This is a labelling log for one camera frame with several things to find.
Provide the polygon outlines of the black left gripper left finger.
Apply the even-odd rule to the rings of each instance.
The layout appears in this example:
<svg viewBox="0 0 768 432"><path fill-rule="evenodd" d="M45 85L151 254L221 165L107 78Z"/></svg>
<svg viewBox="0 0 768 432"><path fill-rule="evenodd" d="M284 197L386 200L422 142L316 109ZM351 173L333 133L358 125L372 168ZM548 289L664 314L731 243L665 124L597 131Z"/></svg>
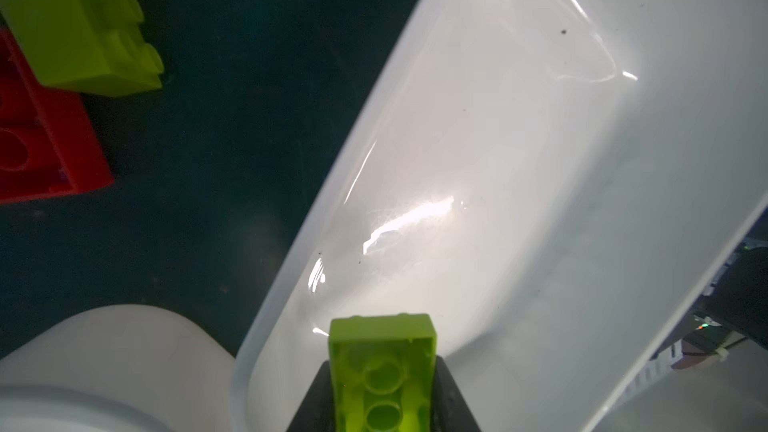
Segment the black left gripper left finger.
<svg viewBox="0 0 768 432"><path fill-rule="evenodd" d="M287 432L334 432L335 410L328 361L321 364Z"/></svg>

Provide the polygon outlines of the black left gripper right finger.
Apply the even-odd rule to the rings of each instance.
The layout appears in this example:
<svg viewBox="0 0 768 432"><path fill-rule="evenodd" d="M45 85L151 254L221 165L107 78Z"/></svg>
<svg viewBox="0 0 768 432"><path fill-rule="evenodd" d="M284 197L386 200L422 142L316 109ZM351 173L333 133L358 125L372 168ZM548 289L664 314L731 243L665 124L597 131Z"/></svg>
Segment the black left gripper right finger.
<svg viewBox="0 0 768 432"><path fill-rule="evenodd" d="M480 432L445 360L436 358L432 385L430 430L433 432Z"/></svg>

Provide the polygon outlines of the green lego brick long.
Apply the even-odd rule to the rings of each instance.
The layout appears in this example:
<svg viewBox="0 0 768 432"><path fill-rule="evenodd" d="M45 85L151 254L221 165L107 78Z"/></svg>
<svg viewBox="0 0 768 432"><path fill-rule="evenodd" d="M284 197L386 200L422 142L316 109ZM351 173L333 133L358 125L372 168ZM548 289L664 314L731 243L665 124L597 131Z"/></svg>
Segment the green lego brick long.
<svg viewBox="0 0 768 432"><path fill-rule="evenodd" d="M427 314L336 318L328 338L337 431L428 431L437 333Z"/></svg>

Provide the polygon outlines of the green lego large brick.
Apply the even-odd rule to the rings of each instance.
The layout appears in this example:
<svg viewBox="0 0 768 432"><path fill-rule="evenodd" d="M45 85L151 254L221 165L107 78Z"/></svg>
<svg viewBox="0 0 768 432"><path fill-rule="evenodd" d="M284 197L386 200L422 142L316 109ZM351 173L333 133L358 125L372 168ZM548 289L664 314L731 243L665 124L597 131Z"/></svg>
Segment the green lego large brick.
<svg viewBox="0 0 768 432"><path fill-rule="evenodd" d="M1 15L43 86L106 97L162 87L138 0L1 0Z"/></svg>

